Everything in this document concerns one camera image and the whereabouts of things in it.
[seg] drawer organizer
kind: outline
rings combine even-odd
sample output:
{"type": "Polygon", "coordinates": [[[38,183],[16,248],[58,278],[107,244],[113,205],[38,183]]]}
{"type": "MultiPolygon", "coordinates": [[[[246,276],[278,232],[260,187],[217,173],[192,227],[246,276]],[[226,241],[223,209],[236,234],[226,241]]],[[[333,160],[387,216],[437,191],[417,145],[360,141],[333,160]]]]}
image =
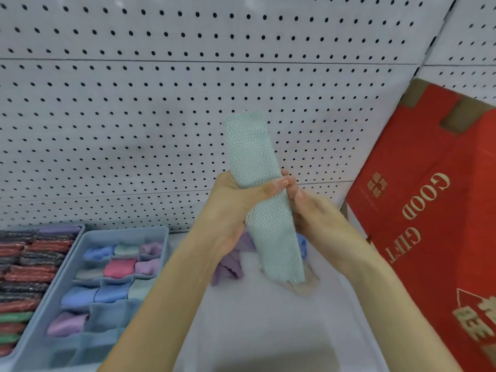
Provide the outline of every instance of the drawer organizer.
{"type": "Polygon", "coordinates": [[[19,351],[14,370],[45,370],[61,367],[74,367],[101,363],[112,347],[117,343],[126,326],[138,311],[142,300],[122,299],[113,303],[91,303],[70,309],[61,306],[61,300],[74,287],[104,288],[109,285],[132,284],[137,279],[150,280],[156,278],[170,257],[167,243],[169,229],[167,227],[144,227],[122,230],[99,230],[86,232],[76,246],[56,282],[48,299],[48,305],[36,319],[28,342],[19,351]],[[158,273],[155,275],[132,274],[120,279],[101,277],[92,280],[77,280],[76,274],[81,269],[102,268],[115,259],[132,258],[131,256],[110,256],[100,261],[87,261],[84,253],[95,247],[116,244],[142,245],[152,242],[163,243],[160,255],[138,254],[138,261],[160,259],[158,273]],[[50,323],[62,312],[74,314],[89,313],[82,332],[67,337],[47,335],[50,323]]]}
{"type": "MultiPolygon", "coordinates": [[[[26,327],[24,328],[20,338],[17,340],[17,344],[15,345],[14,349],[10,354],[5,355],[3,357],[0,357],[0,363],[8,363],[9,361],[12,361],[16,358],[16,355],[18,354],[19,350],[23,347],[23,345],[27,342],[29,335],[33,331],[33,328],[36,326],[35,323],[37,321],[37,318],[39,315],[43,312],[47,302],[48,302],[48,297],[50,296],[54,286],[56,285],[57,281],[59,280],[65,265],[69,261],[72,252],[75,250],[75,246],[77,245],[79,239],[81,238],[82,234],[85,231],[85,226],[84,224],[78,224],[78,223],[70,223],[70,224],[56,224],[56,225],[45,225],[45,226],[40,226],[40,227],[33,227],[33,226],[28,226],[28,227],[18,227],[18,228],[12,228],[7,231],[0,231],[0,239],[3,243],[2,246],[2,252],[7,252],[9,249],[8,247],[4,247],[7,244],[24,244],[24,246],[21,247],[21,249],[17,252],[17,256],[15,257],[3,257],[3,260],[8,262],[8,265],[2,265],[2,275],[7,275],[7,274],[15,274],[16,270],[14,268],[19,268],[19,269],[25,269],[24,272],[20,273],[18,272],[19,275],[25,275],[28,276],[31,273],[27,273],[28,270],[31,270],[30,268],[35,268],[39,269],[40,265],[38,263],[41,263],[44,259],[43,257],[40,258],[40,255],[44,254],[50,254],[54,253],[57,254],[60,259],[58,259],[58,262],[53,261],[54,265],[58,265],[58,269],[53,275],[53,279],[51,277],[44,277],[46,280],[40,283],[28,283],[27,281],[17,281],[17,282],[10,282],[10,281],[4,281],[2,284],[16,284],[20,283],[20,285],[23,284],[28,284],[30,286],[44,286],[44,288],[40,289],[39,291],[36,290],[36,292],[33,292],[32,294],[35,297],[41,297],[41,301],[39,302],[38,306],[34,310],[34,313],[32,314],[31,318],[29,319],[29,322],[27,323],[26,327]],[[55,242],[59,243],[61,240],[73,240],[72,243],[64,245],[63,250],[60,252],[47,252],[44,248],[39,248],[36,249],[36,251],[30,251],[30,248],[34,246],[36,243],[50,243],[50,242],[55,242]],[[35,264],[27,263],[28,261],[34,261],[35,264]]],[[[13,294],[13,295],[22,295],[25,293],[24,290],[19,290],[19,287],[16,289],[13,288],[4,288],[2,287],[0,291],[3,294],[13,294]]],[[[22,326],[23,324],[26,324],[24,321],[22,322],[17,322],[17,323],[11,323],[10,321],[5,321],[2,322],[3,326],[9,326],[9,325],[18,325],[22,326]]],[[[16,335],[8,335],[8,334],[3,334],[3,336],[6,337],[18,337],[16,335]]]]}

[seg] blue storage box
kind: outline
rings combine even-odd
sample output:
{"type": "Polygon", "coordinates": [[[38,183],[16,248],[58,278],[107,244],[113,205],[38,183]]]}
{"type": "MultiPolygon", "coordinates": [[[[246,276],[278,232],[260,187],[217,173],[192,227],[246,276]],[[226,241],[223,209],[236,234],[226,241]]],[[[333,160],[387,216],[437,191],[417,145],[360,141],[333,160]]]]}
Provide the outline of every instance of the blue storage box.
{"type": "MultiPolygon", "coordinates": [[[[168,235],[169,229],[167,227],[86,232],[61,272],[59,280],[47,299],[47,305],[36,318],[36,321],[32,321],[34,324],[30,334],[28,334],[28,341],[19,350],[19,358],[13,370],[45,370],[103,362],[138,311],[142,303],[141,300],[125,299],[109,304],[93,303],[86,308],[73,309],[72,312],[75,313],[88,313],[88,310],[90,312],[90,317],[84,325],[83,332],[68,337],[50,337],[46,335],[48,325],[60,313],[64,312],[64,309],[60,306],[60,300],[64,294],[72,287],[82,284],[81,281],[75,280],[74,277],[80,269],[88,267],[88,262],[83,259],[84,252],[97,246],[118,243],[141,245],[161,242],[164,243],[162,254],[159,257],[161,269],[170,257],[170,247],[167,243],[168,235]]],[[[138,257],[138,259],[146,260],[147,257],[138,257]]],[[[134,274],[119,280],[101,278],[99,284],[115,284],[121,283],[121,281],[134,281],[138,278],[142,279],[143,277],[134,274]]],[[[152,278],[154,276],[146,276],[146,279],[152,278]]],[[[95,282],[88,284],[89,287],[94,287],[94,285],[95,282]]]]}
{"type": "Polygon", "coordinates": [[[80,227],[81,230],[79,231],[78,235],[74,239],[74,242],[72,243],[71,248],[69,249],[69,251],[65,255],[64,261],[60,265],[53,280],[50,282],[48,289],[46,290],[45,294],[43,295],[39,306],[34,311],[33,317],[29,320],[28,325],[24,329],[24,332],[22,333],[21,338],[19,338],[19,341],[17,342],[14,350],[7,356],[4,356],[4,357],[0,356],[0,363],[1,364],[9,363],[12,360],[14,360],[17,357],[19,350],[21,350],[23,348],[23,346],[28,342],[29,334],[33,331],[33,328],[36,326],[35,323],[37,321],[37,318],[43,312],[44,307],[46,306],[46,304],[49,300],[48,298],[49,298],[53,288],[57,284],[57,281],[59,280],[60,276],[62,275],[62,271],[64,270],[67,262],[71,258],[71,255],[74,252],[79,240],[81,239],[81,236],[83,235],[83,233],[86,229],[86,226],[82,223],[72,223],[71,222],[71,223],[57,223],[57,224],[53,224],[53,225],[41,225],[38,227],[36,227],[36,226],[20,226],[20,227],[12,227],[12,228],[9,228],[8,230],[6,230],[6,231],[30,231],[30,230],[36,231],[36,230],[39,230],[40,228],[49,227],[49,226],[76,226],[76,227],[80,227]]]}

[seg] cardboard box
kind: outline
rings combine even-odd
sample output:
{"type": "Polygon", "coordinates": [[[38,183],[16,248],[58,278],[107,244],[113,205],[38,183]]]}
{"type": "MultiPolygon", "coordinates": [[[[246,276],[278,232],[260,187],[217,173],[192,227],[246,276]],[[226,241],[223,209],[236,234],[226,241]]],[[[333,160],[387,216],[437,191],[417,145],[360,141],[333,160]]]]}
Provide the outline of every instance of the cardboard box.
{"type": "Polygon", "coordinates": [[[496,367],[496,110],[415,80],[347,201],[464,370],[496,367]]]}

